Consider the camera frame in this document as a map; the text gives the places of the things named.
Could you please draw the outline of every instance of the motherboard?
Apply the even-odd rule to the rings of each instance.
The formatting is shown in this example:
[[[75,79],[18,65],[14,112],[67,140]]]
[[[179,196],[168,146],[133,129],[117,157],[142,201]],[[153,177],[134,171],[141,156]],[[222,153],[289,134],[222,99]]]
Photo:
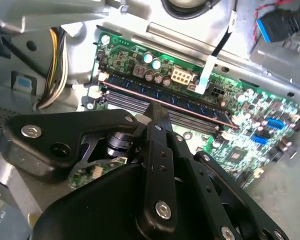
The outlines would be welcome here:
[[[300,130],[300,104],[291,98],[216,73],[199,94],[204,66],[109,32],[102,32],[96,45],[92,75],[97,77],[91,80],[104,94],[94,109],[142,114],[149,101],[162,104],[190,151],[211,154],[242,187],[259,178],[268,162],[295,155],[291,136]]]

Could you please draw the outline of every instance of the yellow wire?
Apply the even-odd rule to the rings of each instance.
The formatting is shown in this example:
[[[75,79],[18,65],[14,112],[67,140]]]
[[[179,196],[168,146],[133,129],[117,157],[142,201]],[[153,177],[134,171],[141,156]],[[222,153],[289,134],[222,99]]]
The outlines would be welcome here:
[[[52,74],[50,74],[50,78],[47,79],[48,81],[48,88],[50,89],[51,85],[53,84],[54,81],[54,71],[56,68],[56,64],[57,64],[57,45],[58,45],[58,41],[57,41],[57,35],[56,33],[50,28],[50,34],[51,34],[51,38],[52,38],[52,47],[53,47],[53,59],[52,59]]]

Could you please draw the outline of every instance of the red wire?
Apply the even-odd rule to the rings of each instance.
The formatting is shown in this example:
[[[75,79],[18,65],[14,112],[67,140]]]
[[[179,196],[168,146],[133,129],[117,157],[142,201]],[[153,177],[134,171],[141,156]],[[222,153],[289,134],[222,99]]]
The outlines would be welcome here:
[[[257,42],[257,20],[258,20],[258,11],[261,9],[265,9],[267,7],[271,7],[271,6],[280,6],[280,5],[285,5],[285,4],[290,4],[292,3],[294,0],[278,0],[274,3],[269,3],[269,4],[265,4],[263,6],[259,6],[254,10],[254,17],[255,17],[255,23],[253,26],[253,40],[256,43]]]

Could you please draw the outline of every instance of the blue sata port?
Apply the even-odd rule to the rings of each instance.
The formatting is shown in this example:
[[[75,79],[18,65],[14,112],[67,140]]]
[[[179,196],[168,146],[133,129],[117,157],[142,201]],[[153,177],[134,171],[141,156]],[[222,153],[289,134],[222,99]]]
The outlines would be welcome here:
[[[255,143],[257,144],[261,144],[261,145],[266,145],[268,140],[263,138],[263,137],[259,137],[259,136],[256,136],[256,135],[253,135],[252,136],[252,141],[254,141]]]
[[[269,128],[282,130],[285,127],[285,123],[278,119],[267,117],[266,120],[268,121],[267,126]]]

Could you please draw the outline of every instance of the silver screw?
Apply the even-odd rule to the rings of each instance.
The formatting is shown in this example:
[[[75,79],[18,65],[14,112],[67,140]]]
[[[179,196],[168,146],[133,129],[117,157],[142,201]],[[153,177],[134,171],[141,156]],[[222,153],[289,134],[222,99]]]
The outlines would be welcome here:
[[[101,43],[102,43],[103,45],[108,45],[108,44],[110,43],[110,36],[108,36],[108,35],[103,35],[103,36],[101,37]]]
[[[171,209],[164,201],[158,201],[155,204],[155,211],[165,220],[169,220],[171,218]]]
[[[222,233],[222,236],[224,237],[224,239],[226,239],[226,240],[235,240],[234,234],[232,233],[232,231],[230,231],[230,229],[228,227],[223,226],[221,228],[221,233]]]
[[[182,142],[184,139],[182,138],[182,136],[177,135],[176,139],[178,139],[179,142]]]
[[[5,218],[6,212],[3,211],[0,213],[0,223],[2,222],[2,220]]]
[[[129,117],[129,116],[125,116],[125,120],[127,120],[128,122],[130,122],[130,123],[132,123],[134,120],[131,118],[131,117]]]
[[[36,125],[26,125],[23,128],[21,128],[21,133],[23,136],[27,138],[36,139],[39,138],[42,135],[42,131],[40,127]]]
[[[89,109],[89,110],[92,110],[92,109],[94,109],[94,105],[92,103],[88,103],[86,105],[86,108]]]
[[[156,124],[156,125],[154,125],[154,126],[155,126],[155,128],[158,129],[159,131],[162,130],[162,128],[161,128],[159,125]]]
[[[210,157],[208,157],[207,155],[203,154],[203,159],[206,160],[207,162],[210,161]]]
[[[277,237],[279,240],[285,240],[284,237],[281,235],[281,233],[278,232],[277,230],[274,231],[274,234],[276,235],[276,237]]]

